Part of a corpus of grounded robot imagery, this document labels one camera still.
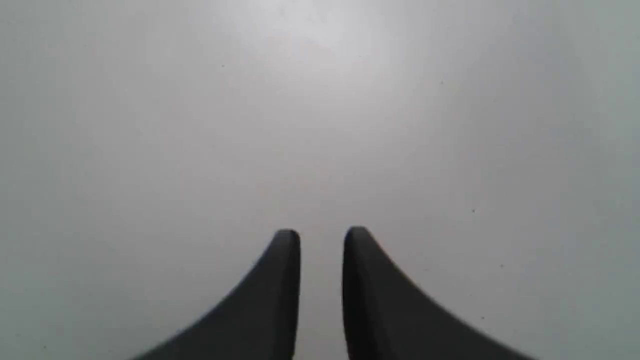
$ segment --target gray floor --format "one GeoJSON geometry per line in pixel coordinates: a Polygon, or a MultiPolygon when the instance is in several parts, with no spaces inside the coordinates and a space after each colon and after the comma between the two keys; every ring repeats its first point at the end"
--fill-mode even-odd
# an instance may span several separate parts
{"type": "Polygon", "coordinates": [[[126,359],[303,235],[544,359],[637,359],[637,1],[0,2],[0,357],[126,359]]]}

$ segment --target floor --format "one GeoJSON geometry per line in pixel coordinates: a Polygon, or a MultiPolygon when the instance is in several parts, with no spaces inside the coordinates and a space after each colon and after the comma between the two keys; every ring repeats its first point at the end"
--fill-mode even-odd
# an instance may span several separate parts
{"type": "Polygon", "coordinates": [[[613,0],[4,0],[0,357],[127,359],[303,237],[346,359],[366,225],[464,321],[637,359],[640,26],[613,0]]]}

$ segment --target white floor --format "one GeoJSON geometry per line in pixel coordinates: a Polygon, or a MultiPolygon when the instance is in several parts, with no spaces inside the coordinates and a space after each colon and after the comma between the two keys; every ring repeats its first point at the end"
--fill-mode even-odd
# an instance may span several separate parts
{"type": "Polygon", "coordinates": [[[637,1],[0,2],[0,358],[127,359],[273,232],[297,359],[342,237],[544,359],[640,355],[637,1]]]}

